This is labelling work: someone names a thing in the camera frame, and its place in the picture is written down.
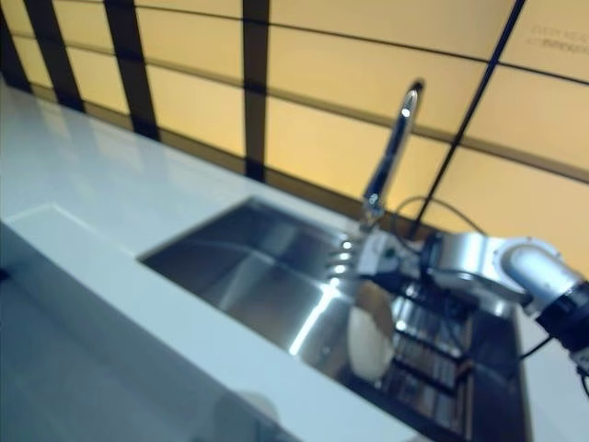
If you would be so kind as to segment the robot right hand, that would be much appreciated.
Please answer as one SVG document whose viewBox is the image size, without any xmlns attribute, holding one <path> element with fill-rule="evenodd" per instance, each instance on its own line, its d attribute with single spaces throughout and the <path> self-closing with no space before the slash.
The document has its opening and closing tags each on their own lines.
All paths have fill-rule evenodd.
<svg viewBox="0 0 589 442">
<path fill-rule="evenodd" d="M 409 251 L 393 235 L 373 231 L 358 242 L 355 271 L 386 290 L 395 290 L 421 278 L 420 253 Z"/>
</svg>

